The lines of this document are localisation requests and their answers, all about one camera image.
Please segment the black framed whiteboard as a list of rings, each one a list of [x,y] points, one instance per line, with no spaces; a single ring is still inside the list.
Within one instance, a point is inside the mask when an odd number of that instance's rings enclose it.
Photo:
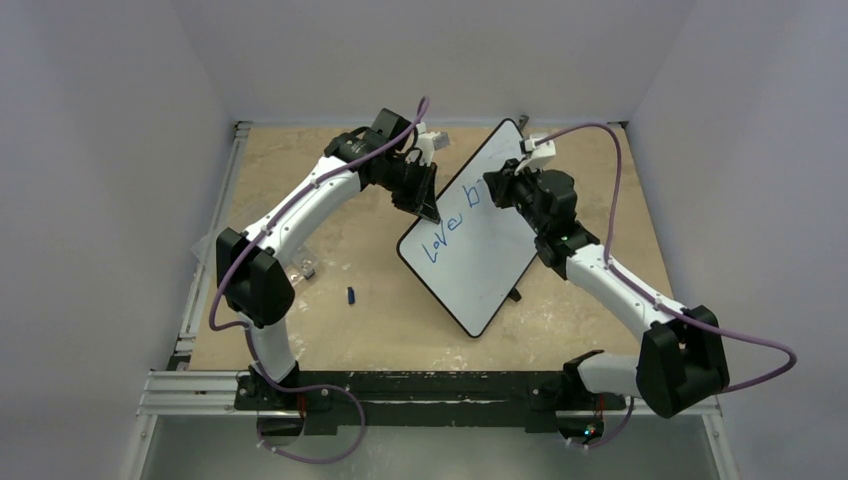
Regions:
[[[515,121],[502,120],[437,196],[440,222],[413,222],[396,251],[471,338],[480,337],[536,256],[532,229],[497,208],[483,174],[521,155]]]

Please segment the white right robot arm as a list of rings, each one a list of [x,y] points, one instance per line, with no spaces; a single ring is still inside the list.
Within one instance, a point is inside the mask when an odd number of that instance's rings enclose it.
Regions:
[[[567,362],[561,392],[569,404],[584,407],[609,393],[641,399],[670,418],[728,387],[716,315],[663,295],[615,260],[578,221],[570,175],[519,170],[511,159],[483,180],[496,207],[515,209],[529,225],[542,263],[599,301],[639,342],[635,356],[595,350]]]

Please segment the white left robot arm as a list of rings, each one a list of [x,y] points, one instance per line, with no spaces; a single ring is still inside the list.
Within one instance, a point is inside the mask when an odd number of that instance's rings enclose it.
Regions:
[[[447,134],[428,130],[420,117],[382,109],[371,125],[331,139],[307,177],[268,213],[240,231],[218,234],[208,324],[214,331],[244,331],[250,371],[272,408],[287,408],[308,390],[298,383],[288,339],[285,317],[295,290],[286,264],[325,220],[371,185],[388,191],[396,209],[439,222],[433,157],[448,144]]]

